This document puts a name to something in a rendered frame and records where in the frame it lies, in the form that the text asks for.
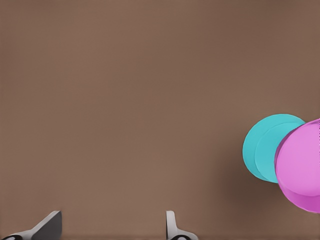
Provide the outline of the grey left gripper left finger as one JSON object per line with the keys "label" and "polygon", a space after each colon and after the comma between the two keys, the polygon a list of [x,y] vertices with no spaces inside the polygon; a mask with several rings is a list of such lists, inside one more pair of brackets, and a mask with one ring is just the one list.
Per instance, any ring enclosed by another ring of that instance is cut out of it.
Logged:
{"label": "grey left gripper left finger", "polygon": [[60,240],[62,235],[62,212],[52,211],[32,229],[13,233],[1,240]]}

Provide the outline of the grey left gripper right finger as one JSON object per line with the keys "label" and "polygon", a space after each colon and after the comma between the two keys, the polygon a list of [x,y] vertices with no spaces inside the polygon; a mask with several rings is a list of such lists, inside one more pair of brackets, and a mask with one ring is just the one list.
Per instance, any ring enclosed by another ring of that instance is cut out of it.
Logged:
{"label": "grey left gripper right finger", "polygon": [[181,230],[177,227],[175,213],[166,211],[166,240],[199,240],[192,232]]}

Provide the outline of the blue plate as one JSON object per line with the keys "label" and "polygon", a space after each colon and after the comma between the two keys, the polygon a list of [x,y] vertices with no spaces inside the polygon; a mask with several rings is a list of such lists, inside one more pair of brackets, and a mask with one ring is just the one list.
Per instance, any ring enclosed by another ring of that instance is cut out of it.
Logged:
{"label": "blue plate", "polygon": [[242,157],[246,168],[256,178],[277,183],[275,155],[281,141],[294,129],[305,124],[291,114],[273,114],[258,121],[245,136]]}

